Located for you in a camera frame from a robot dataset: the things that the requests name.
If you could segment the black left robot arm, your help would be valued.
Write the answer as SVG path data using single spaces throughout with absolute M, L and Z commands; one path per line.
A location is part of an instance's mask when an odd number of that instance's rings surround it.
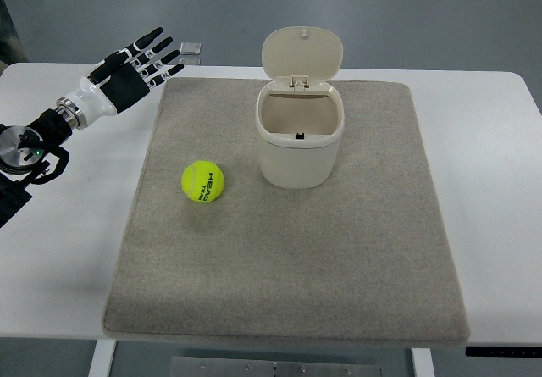
M 46 184 L 64 172 L 69 152 L 63 144 L 74 130 L 133 107 L 185 67 L 169 64 L 181 55 L 179 49 L 157 58 L 173 42 L 168 36 L 155 43 L 162 33 L 158 27 L 109 54 L 81 78 L 75 90 L 60 97 L 55 108 L 30 124 L 1 126 L 2 225 L 31 200 L 27 186 Z

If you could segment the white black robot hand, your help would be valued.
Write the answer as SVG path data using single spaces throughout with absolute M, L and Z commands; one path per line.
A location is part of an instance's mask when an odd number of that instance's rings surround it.
M 180 55 L 177 49 L 141 69 L 139 73 L 133 67 L 146 64 L 162 52 L 173 42 L 171 36 L 138 55 L 130 64 L 124 64 L 130 56 L 141 53 L 162 33 L 163 28 L 158 27 L 122 51 L 111 53 L 97 64 L 88 76 L 80 79 L 77 88 L 57 100 L 56 112 L 64 118 L 71 129 L 83 130 L 101 117 L 124 112 L 147 96 L 151 91 L 149 87 L 162 85 L 184 68 L 183 64 L 176 64 L 169 69 L 163 68 Z M 144 80 L 142 76 L 151 77 Z

